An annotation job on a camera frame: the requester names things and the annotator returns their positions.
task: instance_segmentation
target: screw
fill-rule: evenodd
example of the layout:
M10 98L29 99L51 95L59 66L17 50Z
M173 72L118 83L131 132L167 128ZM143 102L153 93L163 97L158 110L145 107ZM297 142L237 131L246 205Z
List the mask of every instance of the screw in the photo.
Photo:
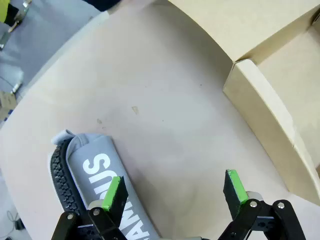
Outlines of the screw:
M285 205L284 205L282 202L279 202L279 203L278 203L278 208L284 209L284 208L285 208Z
M250 207L255 208L258 204L255 201L250 202Z
M97 215L99 215L99 214L100 214L100 210L99 210L99 209L95 209L95 210L93 211L93 215L97 216Z
M73 219L74 218L74 215L72 214L72 213L70 213L67 217L66 217L67 219Z

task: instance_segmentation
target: white letters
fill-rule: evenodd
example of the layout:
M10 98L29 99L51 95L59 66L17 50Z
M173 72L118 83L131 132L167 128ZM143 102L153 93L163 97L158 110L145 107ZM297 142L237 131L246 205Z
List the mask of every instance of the white letters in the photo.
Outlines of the white letters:
M100 161L104 160L103 166L107 169L110 166L110 158L107 154L101 153L94 157L93 159L93 167L89 167L90 161L89 159L83 162L83 170L87 174L96 174L100 169Z
M111 181L108 181L105 184L102 184L101 186L98 186L94 189L95 194L100 194L103 191L107 191L110 187Z
M107 194L107 191L104 191L103 193L101 193L99 199L105 199L106 194Z
M116 176L117 176L117 174L114 171L106 170L106 171L100 172L97 175L89 177L89 181L90 181L91 184L93 184L93 183L95 183L95 182L97 182L97 181L99 181L101 179L104 179L104 178L107 178L107 177L113 178L113 177L116 177Z
M142 221L138 221L136 223L136 225L127 233L127 235L125 235L126 239L128 240L137 240L137 239L141 239L144 237L149 236L149 232L148 231L142 231L141 227L144 224L142 223Z
M129 225L140 220L138 215L134 215L133 217L131 217L134 214L134 212L132 210L126 210L131 207L132 207L132 204L130 201L128 201L124 206L125 211L123 211L123 214L122 214L122 220L121 220L121 224L119 226L120 230L125 229Z

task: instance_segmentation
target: green fingertip pad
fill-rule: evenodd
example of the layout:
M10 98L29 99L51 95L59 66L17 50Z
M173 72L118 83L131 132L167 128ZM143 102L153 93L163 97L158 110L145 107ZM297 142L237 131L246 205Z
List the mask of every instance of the green fingertip pad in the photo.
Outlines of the green fingertip pad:
M106 211L109 212L110 208L114 202L116 192L120 183L121 177L120 176L114 176L112 178L110 187L108 189L108 192L105 195L105 198L102 203L102 208Z
M246 203L246 201L249 199L249 197L248 197L248 194L246 193L244 186L242 185L242 182L240 180L240 177L239 177L237 171L233 170L233 169L232 170L228 169L227 173L231 179L233 188L235 190L235 193L238 197L240 204L242 205L242 204Z

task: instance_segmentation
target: wire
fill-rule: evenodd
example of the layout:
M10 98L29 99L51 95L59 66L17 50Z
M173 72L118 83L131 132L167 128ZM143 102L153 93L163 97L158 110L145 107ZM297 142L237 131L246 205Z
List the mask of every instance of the wire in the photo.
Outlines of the wire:
M15 221L17 221L18 219L18 213L15 215L15 218L14 218L14 216L10 211L6 211L6 216L9 219L9 221L12 222L12 229L6 235L0 236L0 239L6 239L7 237L9 237L9 235L15 230Z
M9 84L12 89L14 88L14 86L13 86L8 80L4 79L2 76L0 76L0 79L2 79L2 80L5 81L7 84ZM22 98L21 95L20 95L19 93L17 93L17 92L14 93L14 94L15 94L15 95L18 95L18 97Z

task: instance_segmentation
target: table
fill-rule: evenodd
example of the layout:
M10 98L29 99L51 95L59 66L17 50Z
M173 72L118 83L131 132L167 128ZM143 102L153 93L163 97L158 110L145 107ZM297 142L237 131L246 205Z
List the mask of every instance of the table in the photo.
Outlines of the table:
M291 201L307 239L316 239L320 208L287 191L222 93L231 67L207 33L163 1L78 38L41 71L0 132L1 169L32 239L50 239L63 211L48 156L65 128L113 137L164 238L220 236L231 221L222 192L229 168L267 203Z

